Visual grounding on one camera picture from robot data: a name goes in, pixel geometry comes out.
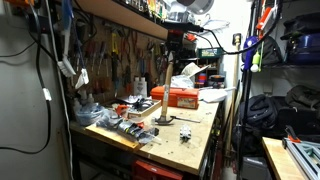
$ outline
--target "floor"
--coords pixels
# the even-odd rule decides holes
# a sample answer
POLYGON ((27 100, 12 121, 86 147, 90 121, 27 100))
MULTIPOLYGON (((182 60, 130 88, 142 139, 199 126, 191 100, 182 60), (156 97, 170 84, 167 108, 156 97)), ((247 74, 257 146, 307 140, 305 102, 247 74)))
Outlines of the floor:
POLYGON ((232 168, 224 168, 222 170, 222 180, 235 180, 236 174, 233 173, 232 168))

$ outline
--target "yellow handle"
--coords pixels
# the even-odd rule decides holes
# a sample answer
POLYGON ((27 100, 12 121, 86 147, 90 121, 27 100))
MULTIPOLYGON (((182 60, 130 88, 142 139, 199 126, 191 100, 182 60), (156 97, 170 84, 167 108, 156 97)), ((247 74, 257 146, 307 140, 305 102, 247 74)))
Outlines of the yellow handle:
POLYGON ((111 42, 112 42, 112 52, 118 54, 118 45, 117 45, 117 34, 116 33, 112 33, 111 34, 112 38, 111 38, 111 42))

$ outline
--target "wooden board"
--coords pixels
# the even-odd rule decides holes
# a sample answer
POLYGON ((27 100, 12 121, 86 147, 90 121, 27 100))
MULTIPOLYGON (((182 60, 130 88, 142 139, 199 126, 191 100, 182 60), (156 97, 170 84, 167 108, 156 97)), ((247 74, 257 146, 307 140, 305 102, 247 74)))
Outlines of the wooden board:
POLYGON ((151 107, 149 107, 148 109, 144 110, 144 111, 141 111, 141 112, 129 112, 128 113, 128 119, 148 116, 152 112, 154 112, 155 110, 157 110, 158 108, 161 107, 161 100, 152 100, 152 101, 153 101, 154 104, 151 107))
MULTIPOLYGON (((172 126, 155 125, 159 128, 158 137, 161 138, 161 143, 151 142, 137 151, 137 154, 175 169, 198 175, 218 105, 218 103, 199 102, 198 110, 168 107, 167 116, 200 120, 201 123, 173 120, 174 125, 172 126), (183 124, 191 128, 191 139, 187 143, 180 141, 180 128, 183 124)), ((145 124, 150 125, 152 117, 159 118, 160 114, 161 108, 144 118, 145 124)))
POLYGON ((95 124, 86 127, 85 130, 88 131, 91 137, 126 151, 133 152, 140 147, 138 142, 132 142, 115 131, 109 131, 104 128, 97 127, 95 124))
POLYGON ((96 127, 95 124, 88 127, 81 127, 77 122, 70 122, 70 129, 78 133, 98 139, 107 144, 116 146, 125 151, 135 151, 140 145, 137 142, 131 142, 128 139, 120 136, 116 132, 107 131, 103 128, 96 127))
POLYGON ((282 147, 281 140, 263 138, 263 146, 277 179, 305 179, 295 160, 282 147))
POLYGON ((160 39, 167 38, 167 29, 129 9, 126 9, 112 0, 78 0, 78 2, 81 7, 89 13, 160 39))

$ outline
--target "blue container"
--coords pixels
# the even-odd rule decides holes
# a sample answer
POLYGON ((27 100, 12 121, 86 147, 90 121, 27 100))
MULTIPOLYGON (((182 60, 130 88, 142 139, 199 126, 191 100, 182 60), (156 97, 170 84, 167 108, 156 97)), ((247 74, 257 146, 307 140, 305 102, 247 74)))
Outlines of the blue container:
POLYGON ((289 63, 320 64, 320 33, 303 35, 288 57, 289 63))

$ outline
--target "black bag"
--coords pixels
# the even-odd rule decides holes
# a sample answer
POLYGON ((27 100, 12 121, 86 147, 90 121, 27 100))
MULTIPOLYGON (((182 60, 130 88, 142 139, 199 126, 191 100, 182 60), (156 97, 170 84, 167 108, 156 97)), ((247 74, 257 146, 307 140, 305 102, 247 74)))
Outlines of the black bag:
POLYGON ((286 102, 288 105, 296 108, 320 109, 320 91, 303 85, 297 85, 288 91, 286 102))
POLYGON ((320 134, 320 121, 317 119, 317 111, 311 109, 291 107, 286 103, 285 97, 273 97, 280 105, 276 125, 273 128, 274 134, 278 137, 285 137, 286 125, 292 126, 297 135, 320 134))
POLYGON ((320 32, 320 12, 304 14, 285 21, 285 33, 281 40, 295 39, 303 34, 312 34, 320 32))
MULTIPOLYGON (((281 50, 278 46, 278 43, 276 40, 274 40, 271 36, 267 36, 264 40, 263 44, 263 50, 262 50, 262 44, 260 44, 257 49, 260 52, 262 52, 262 65, 269 65, 269 64, 277 64, 283 62, 283 58, 281 56, 281 50)), ((246 53, 242 54, 242 62, 245 62, 246 59, 246 53)))
MULTIPOLYGON (((245 104, 240 104, 240 118, 244 117, 245 104)), ((272 98, 264 94, 253 96, 248 102, 246 123, 257 129, 272 129, 277 117, 277 107, 272 98)))
POLYGON ((256 135, 254 131, 248 131, 246 129, 242 131, 240 126, 234 126, 232 128, 231 144, 233 149, 238 151, 238 144, 240 143, 239 141, 241 134, 243 138, 243 155, 259 156, 263 154, 264 151, 261 142, 262 137, 260 135, 256 135))

